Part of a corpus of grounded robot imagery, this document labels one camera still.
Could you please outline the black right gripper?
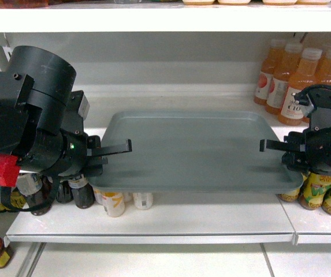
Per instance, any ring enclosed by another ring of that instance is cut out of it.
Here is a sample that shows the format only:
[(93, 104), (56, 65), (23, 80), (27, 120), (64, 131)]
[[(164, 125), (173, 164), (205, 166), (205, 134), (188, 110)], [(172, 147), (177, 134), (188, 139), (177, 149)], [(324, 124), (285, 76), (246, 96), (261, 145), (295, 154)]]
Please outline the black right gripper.
[(263, 139), (259, 151), (286, 151), (281, 161), (287, 169), (331, 175), (331, 86), (309, 86), (302, 90), (314, 105), (308, 116), (309, 127), (303, 132), (290, 132), (284, 141)]

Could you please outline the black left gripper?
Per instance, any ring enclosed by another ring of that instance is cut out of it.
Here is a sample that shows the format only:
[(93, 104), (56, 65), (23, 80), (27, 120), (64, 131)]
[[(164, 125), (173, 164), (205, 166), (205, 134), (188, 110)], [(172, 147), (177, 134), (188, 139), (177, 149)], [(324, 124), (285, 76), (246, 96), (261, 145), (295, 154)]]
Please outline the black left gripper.
[(124, 144), (106, 147), (100, 146), (98, 136), (88, 136), (83, 130), (83, 119), (78, 115), (80, 91), (73, 91), (56, 136), (37, 129), (29, 134), (33, 144), (18, 162), (23, 171), (41, 173), (46, 176), (59, 176), (70, 179), (83, 174), (85, 177), (100, 176), (103, 165), (108, 164), (106, 157), (132, 152), (131, 139)]

